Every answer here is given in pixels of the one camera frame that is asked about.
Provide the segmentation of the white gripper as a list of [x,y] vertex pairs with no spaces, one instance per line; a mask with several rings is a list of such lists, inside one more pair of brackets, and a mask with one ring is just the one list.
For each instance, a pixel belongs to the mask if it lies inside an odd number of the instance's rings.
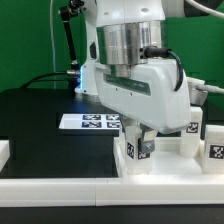
[[175,91],[177,79],[178,69],[172,59],[149,59],[147,64],[133,66],[130,78],[113,76],[108,65],[95,64],[100,102],[122,114],[119,115],[122,131],[126,129],[127,117],[143,124],[140,126],[141,151],[145,154],[155,150],[157,131],[178,132],[190,123],[186,75]]

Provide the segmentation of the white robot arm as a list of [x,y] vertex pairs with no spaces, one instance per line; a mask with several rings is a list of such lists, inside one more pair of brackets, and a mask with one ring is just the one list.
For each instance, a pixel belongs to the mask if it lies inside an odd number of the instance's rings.
[[170,17],[215,15],[223,0],[81,0],[88,50],[100,102],[139,123],[142,153],[155,149],[158,133],[190,124],[190,106],[201,105],[216,86],[188,78],[179,57],[163,42]]

